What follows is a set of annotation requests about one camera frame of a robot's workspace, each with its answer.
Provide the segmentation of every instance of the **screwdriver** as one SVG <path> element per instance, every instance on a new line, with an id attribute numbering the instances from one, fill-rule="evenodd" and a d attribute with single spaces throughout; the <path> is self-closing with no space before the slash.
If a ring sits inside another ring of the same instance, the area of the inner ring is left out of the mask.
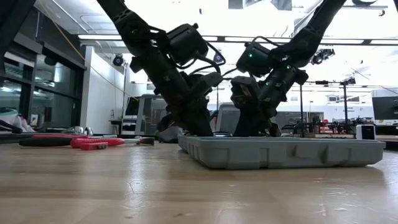
<path id="1" fill-rule="evenodd" d="M 82 144 L 106 142 L 108 146 L 118 146 L 128 143 L 136 144 L 149 144 L 153 146 L 155 144 L 154 138 L 140 138 L 140 139 L 121 139 L 121 138 L 30 138 L 19 141 L 20 146 L 28 147 L 60 147 L 60 146 L 72 146 L 77 149 Z"/>

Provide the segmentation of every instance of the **white wall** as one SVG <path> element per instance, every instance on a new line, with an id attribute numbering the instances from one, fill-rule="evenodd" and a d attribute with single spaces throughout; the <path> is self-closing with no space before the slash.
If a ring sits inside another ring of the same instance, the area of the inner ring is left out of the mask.
<path id="1" fill-rule="evenodd" d="M 123 90 L 124 75 L 98 56 L 93 47 L 87 47 L 86 61 L 109 82 Z M 111 111 L 115 111 L 116 119 L 121 118 L 123 92 L 108 83 L 87 62 L 87 71 L 83 81 L 80 126 L 91 127 L 94 133 L 110 134 L 112 133 L 109 122 Z"/>

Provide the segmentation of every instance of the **gray plastic tray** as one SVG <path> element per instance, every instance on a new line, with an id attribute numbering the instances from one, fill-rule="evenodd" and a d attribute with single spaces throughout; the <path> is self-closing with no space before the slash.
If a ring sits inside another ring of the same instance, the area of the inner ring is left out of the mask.
<path id="1" fill-rule="evenodd" d="M 385 142 L 356 139 L 179 136 L 178 144 L 214 169 L 362 167 L 382 160 Z"/>

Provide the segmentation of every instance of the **red handle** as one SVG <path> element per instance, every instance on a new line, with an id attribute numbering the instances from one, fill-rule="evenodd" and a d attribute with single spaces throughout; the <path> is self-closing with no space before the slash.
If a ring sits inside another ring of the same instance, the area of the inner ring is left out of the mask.
<path id="1" fill-rule="evenodd" d="M 32 138 L 88 138 L 88 136 L 76 134 L 35 134 Z"/>
<path id="2" fill-rule="evenodd" d="M 75 138 L 75 139 L 72 139 L 72 141 L 70 142 L 70 145 L 74 149 L 79 149 L 82 144 L 99 143 L 99 142 L 106 142 L 106 143 L 108 143 L 109 146 L 118 146 L 118 145 L 124 144 L 124 139 L 120 139 L 120 138 L 100 138 L 100 139 Z"/>

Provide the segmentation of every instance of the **wooden table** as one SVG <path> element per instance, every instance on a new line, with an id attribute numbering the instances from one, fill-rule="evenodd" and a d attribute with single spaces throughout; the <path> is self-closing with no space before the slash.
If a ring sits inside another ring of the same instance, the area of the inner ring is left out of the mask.
<path id="1" fill-rule="evenodd" d="M 0 223 L 398 223 L 398 154 L 375 166 L 208 170 L 176 145 L 0 145 Z"/>

